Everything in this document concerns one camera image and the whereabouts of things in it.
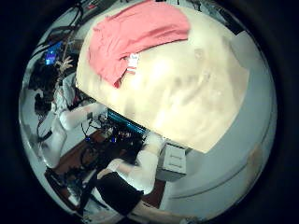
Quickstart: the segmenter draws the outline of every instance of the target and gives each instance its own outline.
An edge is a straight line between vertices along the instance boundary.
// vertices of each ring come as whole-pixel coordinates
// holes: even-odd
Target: pink cloth
[[[178,8],[146,0],[106,17],[93,27],[89,63],[115,87],[128,62],[125,57],[164,43],[188,39],[190,25]]]

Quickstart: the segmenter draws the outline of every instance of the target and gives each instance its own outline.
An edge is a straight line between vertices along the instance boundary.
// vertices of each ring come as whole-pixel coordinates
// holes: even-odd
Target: black cable
[[[70,26],[75,22],[76,18],[78,17],[79,12],[80,12],[80,11],[77,10],[77,13],[76,13],[74,19],[68,24],[68,27],[70,27]],[[48,42],[48,40],[45,40],[44,42],[38,44],[38,45],[36,46],[36,49],[39,48],[39,47],[41,47],[41,46],[44,46],[45,44],[47,44],[47,42]]]
[[[87,137],[87,134],[84,132],[84,129],[83,129],[83,124],[81,123],[81,130],[83,131],[83,133],[84,133],[84,136],[85,136],[85,138]]]
[[[82,8],[81,5],[76,5],[75,7],[78,9],[78,12],[77,12],[75,18],[71,21],[71,23],[70,23],[70,25],[69,25],[69,32],[68,32],[66,35],[64,35],[64,37],[62,37],[60,40],[58,40],[58,41],[56,41],[56,42],[54,42],[54,43],[52,43],[52,44],[46,46],[45,48],[40,49],[40,50],[37,51],[36,53],[34,53],[34,54],[30,57],[30,59],[32,59],[33,57],[35,57],[37,54],[39,54],[39,53],[45,51],[46,49],[49,49],[50,47],[52,47],[52,46],[58,44],[59,42],[63,41],[63,40],[66,39],[69,35],[71,35],[71,33],[72,33],[73,31],[75,31],[75,30],[78,29],[79,24],[80,24],[80,21],[82,20],[82,17],[83,17],[83,13],[84,13],[84,12],[83,12],[83,8]],[[79,18],[77,19],[77,22],[76,22],[75,26],[72,27],[71,24],[76,20],[78,14],[80,14],[80,16],[79,16]]]

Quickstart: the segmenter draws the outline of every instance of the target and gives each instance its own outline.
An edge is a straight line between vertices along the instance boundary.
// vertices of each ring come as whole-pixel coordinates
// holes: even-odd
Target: white tag
[[[139,54],[134,54],[134,53],[130,54],[128,66],[137,67],[138,60],[139,60]]]

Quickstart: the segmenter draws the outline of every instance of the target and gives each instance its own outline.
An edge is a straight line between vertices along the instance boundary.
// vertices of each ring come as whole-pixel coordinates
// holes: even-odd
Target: desk
[[[186,147],[207,153],[233,123],[248,85],[244,69],[230,48],[234,34],[191,8],[178,7],[189,19],[186,41],[139,53],[135,75],[125,74],[115,89],[94,73],[87,61],[94,25],[78,59],[78,87],[128,119]]]

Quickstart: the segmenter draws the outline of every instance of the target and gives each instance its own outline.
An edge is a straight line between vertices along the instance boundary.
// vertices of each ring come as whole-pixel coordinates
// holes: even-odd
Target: robotic arm
[[[47,166],[54,168],[58,165],[67,137],[66,131],[76,128],[83,121],[96,117],[106,110],[104,105],[93,103],[72,111],[65,110],[57,115],[51,124],[52,136],[48,143],[41,144],[41,153]]]
[[[142,150],[137,154],[138,165],[131,165],[121,159],[113,160],[107,169],[117,172],[128,184],[144,194],[152,192],[160,152],[164,139],[157,133],[149,132]]]

